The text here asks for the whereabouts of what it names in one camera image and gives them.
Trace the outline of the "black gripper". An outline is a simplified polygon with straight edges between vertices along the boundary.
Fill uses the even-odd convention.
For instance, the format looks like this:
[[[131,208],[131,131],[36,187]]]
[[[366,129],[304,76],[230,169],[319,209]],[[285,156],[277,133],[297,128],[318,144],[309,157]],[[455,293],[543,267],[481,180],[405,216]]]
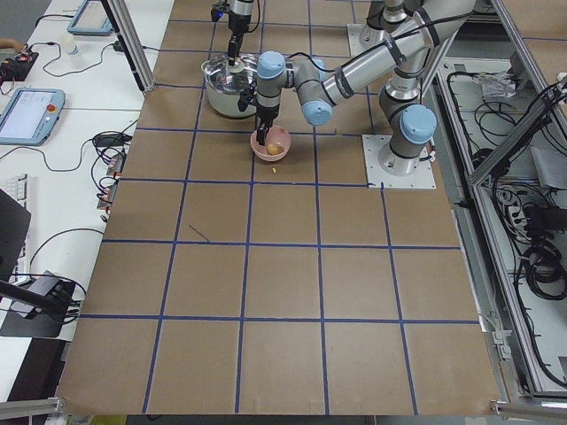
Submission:
[[[279,114],[279,95],[256,95],[256,141],[259,145],[266,143],[266,128],[274,125]]]
[[[229,1],[229,30],[231,37],[227,58],[229,66],[237,62],[239,48],[244,35],[249,31],[253,11],[253,0],[230,0]]]

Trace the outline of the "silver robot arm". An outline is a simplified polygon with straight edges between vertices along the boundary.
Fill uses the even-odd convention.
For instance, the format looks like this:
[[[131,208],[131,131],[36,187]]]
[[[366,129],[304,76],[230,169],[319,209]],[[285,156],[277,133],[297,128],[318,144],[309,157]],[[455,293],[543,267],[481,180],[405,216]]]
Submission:
[[[318,127],[331,120],[333,107],[387,75],[379,102],[392,137],[379,152],[379,163],[388,174],[411,174],[437,126],[434,113],[418,101],[428,55],[458,31],[474,5],[425,1],[381,41],[332,71],[318,69],[311,58],[262,53],[255,90],[256,143],[265,145],[275,135],[283,89],[295,90],[306,122]]]
[[[366,23],[359,36],[359,44],[369,47],[385,38],[411,14],[410,6],[419,7],[419,1],[372,1]],[[259,1],[220,1],[211,8],[211,20],[228,17],[230,38],[227,48],[227,64],[235,68],[240,60],[240,50],[245,35],[256,30],[260,24]]]

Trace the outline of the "person hand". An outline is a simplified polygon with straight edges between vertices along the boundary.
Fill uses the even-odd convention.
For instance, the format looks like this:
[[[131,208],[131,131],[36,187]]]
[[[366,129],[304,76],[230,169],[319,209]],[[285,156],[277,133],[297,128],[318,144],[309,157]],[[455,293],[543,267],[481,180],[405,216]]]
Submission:
[[[22,51],[24,49],[24,44],[16,39],[1,37],[0,49],[13,49],[15,51]]]

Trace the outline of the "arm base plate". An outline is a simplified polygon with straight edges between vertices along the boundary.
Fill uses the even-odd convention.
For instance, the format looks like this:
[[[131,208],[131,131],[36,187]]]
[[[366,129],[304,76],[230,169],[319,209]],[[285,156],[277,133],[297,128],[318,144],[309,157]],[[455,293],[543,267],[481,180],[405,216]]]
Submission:
[[[367,24],[348,24],[347,35],[350,55],[352,57],[360,55],[365,50],[376,45],[383,31]]]
[[[390,135],[363,135],[367,182],[374,189],[436,189],[428,146],[416,158],[400,158],[392,151]]]

